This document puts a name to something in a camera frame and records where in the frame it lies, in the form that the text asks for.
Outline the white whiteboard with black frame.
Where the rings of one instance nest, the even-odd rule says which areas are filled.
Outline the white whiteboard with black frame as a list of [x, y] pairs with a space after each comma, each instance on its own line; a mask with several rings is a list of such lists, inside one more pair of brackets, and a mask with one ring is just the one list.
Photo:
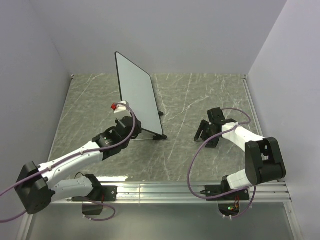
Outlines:
[[153, 134], [154, 140], [167, 140], [150, 74], [120, 52], [114, 55], [120, 99], [129, 104], [142, 130]]

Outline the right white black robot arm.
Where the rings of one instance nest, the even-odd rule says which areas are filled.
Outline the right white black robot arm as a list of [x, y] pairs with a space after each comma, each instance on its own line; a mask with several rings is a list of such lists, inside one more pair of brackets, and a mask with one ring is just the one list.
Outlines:
[[232, 200], [239, 190], [283, 179], [287, 170], [278, 141], [274, 137], [257, 135], [233, 119], [208, 122], [202, 120], [194, 141], [202, 139], [203, 146], [216, 148], [220, 139], [232, 142], [244, 152], [244, 169], [223, 177], [218, 193]]

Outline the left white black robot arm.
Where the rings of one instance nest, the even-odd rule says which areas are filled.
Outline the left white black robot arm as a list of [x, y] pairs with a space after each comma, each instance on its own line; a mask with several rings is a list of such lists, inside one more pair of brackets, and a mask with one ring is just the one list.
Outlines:
[[120, 153], [141, 132], [141, 122], [126, 116], [116, 120], [116, 126], [63, 157], [40, 165], [34, 162], [25, 164], [14, 189], [26, 212], [36, 214], [50, 203], [67, 198], [100, 201], [104, 190], [94, 174], [71, 180], [67, 180], [67, 176]]

